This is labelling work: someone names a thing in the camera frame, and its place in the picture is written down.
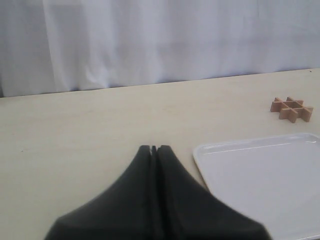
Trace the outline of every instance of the wooden puzzle piece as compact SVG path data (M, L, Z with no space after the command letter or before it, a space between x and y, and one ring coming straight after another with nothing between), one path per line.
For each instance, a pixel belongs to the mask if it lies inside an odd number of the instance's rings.
M303 106L303 100L294 100L292 97L287 97L286 101L282 101L276 97L271 104L271 112L279 112L279 119L288 119L295 123L298 118L306 122L310 121L314 110L311 106Z

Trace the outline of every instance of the white curtain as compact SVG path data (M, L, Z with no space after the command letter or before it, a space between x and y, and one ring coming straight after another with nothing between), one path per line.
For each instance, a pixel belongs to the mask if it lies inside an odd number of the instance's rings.
M318 0L0 0L1 88L8 97L318 68L319 13Z

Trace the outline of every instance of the curtain fold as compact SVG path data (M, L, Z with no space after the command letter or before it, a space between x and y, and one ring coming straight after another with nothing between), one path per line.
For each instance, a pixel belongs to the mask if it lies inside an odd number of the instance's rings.
M4 0L5 97L320 67L316 0Z

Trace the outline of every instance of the table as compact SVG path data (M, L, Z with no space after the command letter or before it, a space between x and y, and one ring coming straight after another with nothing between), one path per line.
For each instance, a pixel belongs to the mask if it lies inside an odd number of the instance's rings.
M200 144L320 134L320 68L0 98L0 238L42 240L55 219L112 184L140 145L170 145L203 186ZM275 97L314 107L279 120Z

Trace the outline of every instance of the plastic tray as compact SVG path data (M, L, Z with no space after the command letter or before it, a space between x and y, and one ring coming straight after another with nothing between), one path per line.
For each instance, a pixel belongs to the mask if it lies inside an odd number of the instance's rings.
M198 146L210 192L274 240L320 239L320 139L310 133Z

